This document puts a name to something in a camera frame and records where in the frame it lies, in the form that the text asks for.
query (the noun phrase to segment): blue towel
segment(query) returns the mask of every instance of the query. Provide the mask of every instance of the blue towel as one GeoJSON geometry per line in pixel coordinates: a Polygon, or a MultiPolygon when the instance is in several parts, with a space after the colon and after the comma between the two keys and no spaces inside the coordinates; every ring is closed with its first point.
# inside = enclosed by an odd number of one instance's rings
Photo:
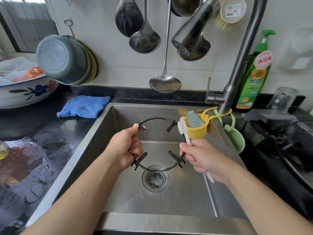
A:
{"type": "Polygon", "coordinates": [[[80,116],[83,118],[96,119],[100,111],[110,102],[111,97],[94,97],[80,95],[70,99],[63,109],[57,113],[59,118],[69,116],[80,116]]]}

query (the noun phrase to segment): sunflower logo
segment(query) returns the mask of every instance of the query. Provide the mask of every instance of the sunflower logo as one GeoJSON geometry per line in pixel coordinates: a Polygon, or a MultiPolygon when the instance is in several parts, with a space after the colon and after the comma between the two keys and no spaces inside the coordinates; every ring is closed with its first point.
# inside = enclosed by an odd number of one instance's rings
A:
{"type": "Polygon", "coordinates": [[[252,79],[263,79],[265,78],[266,76],[266,69],[254,69],[252,72],[251,72],[251,78],[252,79]]]}

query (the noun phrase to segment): window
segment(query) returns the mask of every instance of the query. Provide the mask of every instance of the window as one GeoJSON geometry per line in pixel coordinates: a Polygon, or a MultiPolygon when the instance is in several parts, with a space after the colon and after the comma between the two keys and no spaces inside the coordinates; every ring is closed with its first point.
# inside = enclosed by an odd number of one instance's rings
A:
{"type": "Polygon", "coordinates": [[[43,38],[58,34],[45,0],[0,0],[0,22],[19,53],[35,53],[43,38]]]}

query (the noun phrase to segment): sink drain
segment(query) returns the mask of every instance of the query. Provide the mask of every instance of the sink drain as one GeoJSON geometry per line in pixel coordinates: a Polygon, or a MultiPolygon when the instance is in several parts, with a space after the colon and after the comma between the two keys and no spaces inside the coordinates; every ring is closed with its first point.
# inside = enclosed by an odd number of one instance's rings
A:
{"type": "MultiPolygon", "coordinates": [[[[163,170],[162,166],[150,166],[151,170],[163,170]]],[[[144,171],[142,174],[142,183],[144,187],[151,192],[160,192],[170,184],[170,175],[167,171],[144,171]]]]}

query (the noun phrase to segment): green pump bottle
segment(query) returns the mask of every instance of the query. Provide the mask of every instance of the green pump bottle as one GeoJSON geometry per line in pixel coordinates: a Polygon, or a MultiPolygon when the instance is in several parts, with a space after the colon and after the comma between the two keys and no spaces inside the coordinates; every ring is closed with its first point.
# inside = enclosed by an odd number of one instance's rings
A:
{"type": "Polygon", "coordinates": [[[273,61],[273,53],[268,51],[266,42],[269,35],[275,35],[273,30],[264,30],[264,38],[254,48],[254,53],[248,55],[245,70],[240,80],[232,109],[236,111],[249,111],[257,95],[261,92],[273,61]]]}

